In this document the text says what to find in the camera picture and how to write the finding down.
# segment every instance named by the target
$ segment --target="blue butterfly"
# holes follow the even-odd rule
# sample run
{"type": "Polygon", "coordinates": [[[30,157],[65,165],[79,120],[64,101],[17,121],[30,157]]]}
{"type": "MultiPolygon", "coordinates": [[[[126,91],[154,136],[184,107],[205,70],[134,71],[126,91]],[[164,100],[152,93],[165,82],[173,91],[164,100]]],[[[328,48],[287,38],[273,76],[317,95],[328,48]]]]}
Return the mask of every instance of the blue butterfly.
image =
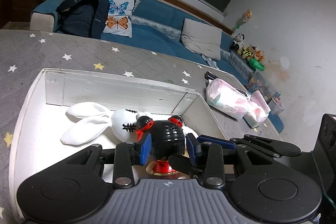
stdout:
{"type": "Polygon", "coordinates": [[[128,6],[128,1],[121,3],[119,6],[116,5],[116,3],[113,0],[109,0],[110,2],[110,14],[114,14],[115,12],[118,12],[118,15],[123,16],[125,15],[125,10],[128,6]]]}

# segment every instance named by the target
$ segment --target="green bowl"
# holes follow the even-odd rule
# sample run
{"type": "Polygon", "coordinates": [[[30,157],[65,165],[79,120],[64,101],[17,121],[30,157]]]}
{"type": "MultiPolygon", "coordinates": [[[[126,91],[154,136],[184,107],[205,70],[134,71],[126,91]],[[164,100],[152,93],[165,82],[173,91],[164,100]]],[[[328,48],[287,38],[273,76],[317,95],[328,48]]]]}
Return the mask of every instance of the green bowl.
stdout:
{"type": "Polygon", "coordinates": [[[250,66],[251,66],[252,69],[258,69],[260,71],[264,71],[265,70],[265,66],[263,64],[261,64],[258,60],[254,59],[254,58],[250,58],[249,64],[250,64],[250,66]]]}

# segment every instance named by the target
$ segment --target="cardboard box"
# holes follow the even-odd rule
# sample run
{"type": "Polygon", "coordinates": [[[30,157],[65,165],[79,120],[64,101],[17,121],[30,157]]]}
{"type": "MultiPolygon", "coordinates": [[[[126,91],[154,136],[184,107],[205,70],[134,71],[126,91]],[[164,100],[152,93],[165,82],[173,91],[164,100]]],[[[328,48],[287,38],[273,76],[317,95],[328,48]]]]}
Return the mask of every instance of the cardboard box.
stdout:
{"type": "MultiPolygon", "coordinates": [[[[31,85],[14,131],[9,188],[13,212],[21,215],[16,191],[29,176],[65,159],[93,143],[115,148],[119,140],[111,128],[95,140],[80,145],[63,145],[60,138],[79,119],[66,114],[69,106],[97,102],[110,110],[133,109],[153,113],[153,119],[182,117],[184,125],[198,135],[228,139],[208,104],[195,90],[153,80],[99,72],[43,69],[31,85]]],[[[106,165],[105,181],[112,181],[113,165],[106,165]]],[[[134,178],[147,175],[145,167],[134,166],[134,178]]]]}

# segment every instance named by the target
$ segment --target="star-patterned blanket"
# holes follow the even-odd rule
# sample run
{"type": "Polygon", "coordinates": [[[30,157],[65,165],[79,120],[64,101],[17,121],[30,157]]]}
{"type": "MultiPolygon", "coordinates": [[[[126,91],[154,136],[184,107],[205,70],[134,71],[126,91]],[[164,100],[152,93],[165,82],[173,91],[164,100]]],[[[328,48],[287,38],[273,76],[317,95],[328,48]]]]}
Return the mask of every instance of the star-patterned blanket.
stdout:
{"type": "MultiPolygon", "coordinates": [[[[101,71],[162,81],[195,89],[204,98],[204,73],[210,71],[244,89],[229,73],[159,52],[58,33],[0,30],[0,223],[16,223],[8,187],[12,134],[28,89],[43,68],[101,71]]],[[[281,140],[268,119],[251,129],[244,119],[237,122],[211,109],[229,138],[251,134],[281,140]]]]}

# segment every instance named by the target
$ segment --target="sofa backrest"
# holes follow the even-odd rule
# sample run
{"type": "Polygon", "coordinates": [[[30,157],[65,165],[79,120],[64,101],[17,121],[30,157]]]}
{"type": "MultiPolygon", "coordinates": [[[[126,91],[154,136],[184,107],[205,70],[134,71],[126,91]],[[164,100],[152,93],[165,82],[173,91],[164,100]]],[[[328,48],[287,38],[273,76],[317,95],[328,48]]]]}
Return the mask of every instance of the sofa backrest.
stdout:
{"type": "MultiPolygon", "coordinates": [[[[160,0],[142,0],[138,7],[134,10],[133,15],[158,22],[177,30],[182,30],[185,18],[209,24],[208,22],[191,15],[180,8],[160,0]]],[[[220,47],[223,50],[228,51],[232,41],[233,38],[230,35],[222,32],[220,47]]]]}

